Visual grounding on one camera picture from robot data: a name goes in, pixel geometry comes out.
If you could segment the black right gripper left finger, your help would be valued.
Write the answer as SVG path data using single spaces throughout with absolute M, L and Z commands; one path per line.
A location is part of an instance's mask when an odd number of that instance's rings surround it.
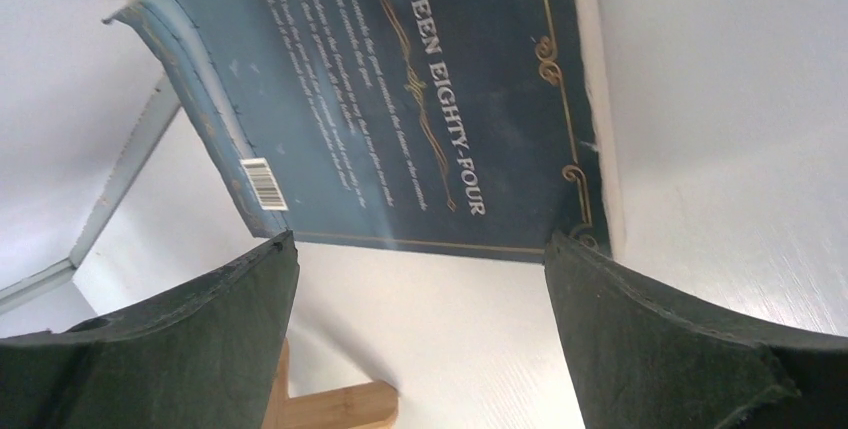
M 291 232 L 71 329 L 1 342 L 5 428 L 258 428 L 298 284 Z

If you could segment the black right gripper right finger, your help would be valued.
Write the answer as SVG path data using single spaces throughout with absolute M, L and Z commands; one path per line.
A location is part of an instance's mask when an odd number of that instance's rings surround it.
M 843 428 L 847 340 L 738 313 L 555 233 L 544 274 L 588 428 Z

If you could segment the wooden book rack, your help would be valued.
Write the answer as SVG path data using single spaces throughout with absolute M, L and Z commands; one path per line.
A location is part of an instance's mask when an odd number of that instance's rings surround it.
M 292 397 L 290 348 L 282 346 L 263 429 L 392 428 L 399 413 L 398 391 L 385 381 Z

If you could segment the dark blue book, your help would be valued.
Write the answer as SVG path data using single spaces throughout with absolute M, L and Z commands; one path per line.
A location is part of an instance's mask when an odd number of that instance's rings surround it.
M 623 249 L 598 0 L 130 0 L 247 230 L 538 263 Z

